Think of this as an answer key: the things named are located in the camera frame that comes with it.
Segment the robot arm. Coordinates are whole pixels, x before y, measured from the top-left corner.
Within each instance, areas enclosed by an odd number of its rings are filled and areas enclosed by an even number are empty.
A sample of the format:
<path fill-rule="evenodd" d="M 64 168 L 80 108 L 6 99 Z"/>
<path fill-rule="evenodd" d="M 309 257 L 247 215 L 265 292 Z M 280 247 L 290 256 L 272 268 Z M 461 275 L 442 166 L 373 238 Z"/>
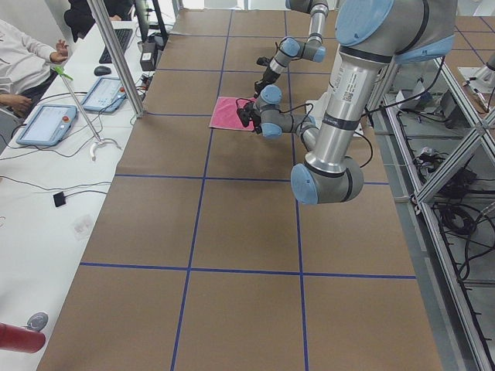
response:
<path fill-rule="evenodd" d="M 285 7 L 310 16 L 307 40 L 303 42 L 286 36 L 279 44 L 276 44 L 273 57 L 259 57 L 257 59 L 257 64 L 265 66 L 266 69 L 262 78 L 254 83 L 254 97 L 258 97 L 268 85 L 275 84 L 292 61 L 309 60 L 321 63 L 326 55 L 326 48 L 323 46 L 323 33 L 330 11 L 328 1 L 286 1 Z"/>
<path fill-rule="evenodd" d="M 446 55 L 454 43 L 454 1 L 346 1 L 338 11 L 335 34 L 340 60 L 332 74 L 320 124 L 304 115 L 284 113 L 276 80 L 293 60 L 319 62 L 325 54 L 325 1 L 288 1 L 287 8 L 310 16 L 309 37 L 283 39 L 255 85 L 247 116 L 266 138 L 297 134 L 306 147 L 303 163 L 293 167 L 291 187 L 305 204 L 343 203 L 364 184 L 360 166 L 347 149 L 370 98 L 379 71 L 390 63 L 410 63 Z"/>

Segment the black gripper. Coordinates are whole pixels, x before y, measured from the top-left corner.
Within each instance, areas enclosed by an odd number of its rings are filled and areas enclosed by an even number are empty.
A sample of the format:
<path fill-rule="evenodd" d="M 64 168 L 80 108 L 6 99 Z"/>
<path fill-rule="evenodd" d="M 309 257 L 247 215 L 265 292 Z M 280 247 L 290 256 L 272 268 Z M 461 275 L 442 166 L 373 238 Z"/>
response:
<path fill-rule="evenodd" d="M 247 104 L 248 123 L 253 124 L 254 132 L 262 132 L 261 117 L 254 103 Z"/>
<path fill-rule="evenodd" d="M 258 97 L 265 87 L 269 85 L 267 80 L 258 80 L 254 82 L 254 96 Z"/>

